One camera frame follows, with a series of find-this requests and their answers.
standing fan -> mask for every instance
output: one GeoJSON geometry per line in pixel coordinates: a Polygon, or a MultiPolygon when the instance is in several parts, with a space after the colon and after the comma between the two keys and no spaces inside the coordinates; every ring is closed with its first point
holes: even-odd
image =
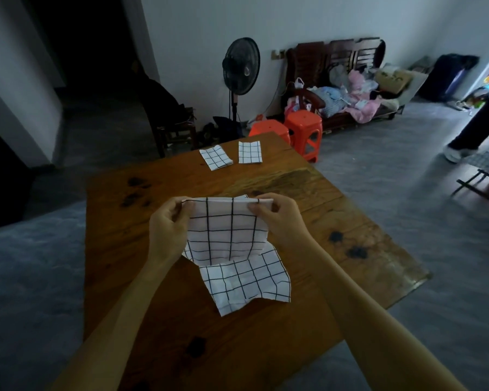
{"type": "Polygon", "coordinates": [[[234,122],[237,122],[237,96],[247,94],[252,89],[260,65],[259,48],[251,38],[236,39],[226,51],[222,61],[222,76],[230,90],[234,122]]]}

dark pants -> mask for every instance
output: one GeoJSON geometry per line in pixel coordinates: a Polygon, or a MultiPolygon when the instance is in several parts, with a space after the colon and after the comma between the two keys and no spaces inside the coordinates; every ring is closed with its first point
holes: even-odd
{"type": "Polygon", "coordinates": [[[448,145],[454,150],[477,150],[487,137],[489,137],[489,99],[458,137],[448,145]]]}

fan pole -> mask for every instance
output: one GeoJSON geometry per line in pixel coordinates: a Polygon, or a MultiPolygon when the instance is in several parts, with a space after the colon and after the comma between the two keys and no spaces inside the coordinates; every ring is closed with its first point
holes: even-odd
{"type": "Polygon", "coordinates": [[[237,122],[237,95],[234,92],[232,92],[232,116],[232,120],[237,122]]]}

gray floor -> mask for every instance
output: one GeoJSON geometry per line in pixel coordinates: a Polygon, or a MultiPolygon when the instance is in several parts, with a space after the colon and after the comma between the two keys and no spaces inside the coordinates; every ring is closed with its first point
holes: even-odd
{"type": "MultiPolygon", "coordinates": [[[[42,389],[81,341],[85,181],[157,157],[141,106],[68,99],[62,169],[39,176],[27,220],[0,229],[0,390],[42,389]]],[[[437,156],[468,117],[411,103],[404,115],[323,139],[325,177],[434,273],[391,313],[470,389],[489,390],[489,203],[452,199],[473,172],[437,156]]],[[[369,389],[342,343],[281,389],[369,389]]]]}

red plastic stool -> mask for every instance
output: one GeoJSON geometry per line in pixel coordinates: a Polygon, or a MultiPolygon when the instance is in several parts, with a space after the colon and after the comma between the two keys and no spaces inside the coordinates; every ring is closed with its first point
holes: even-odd
{"type": "Polygon", "coordinates": [[[248,136],[253,136],[262,133],[275,132],[284,141],[290,144],[290,134],[288,133],[288,128],[282,123],[277,122],[275,119],[268,119],[266,121],[256,122],[252,125],[250,134],[248,136]]]}
{"type": "Polygon", "coordinates": [[[308,162],[317,162],[322,138],[322,118],[306,110],[292,112],[285,126],[293,131],[291,145],[308,162]]]}

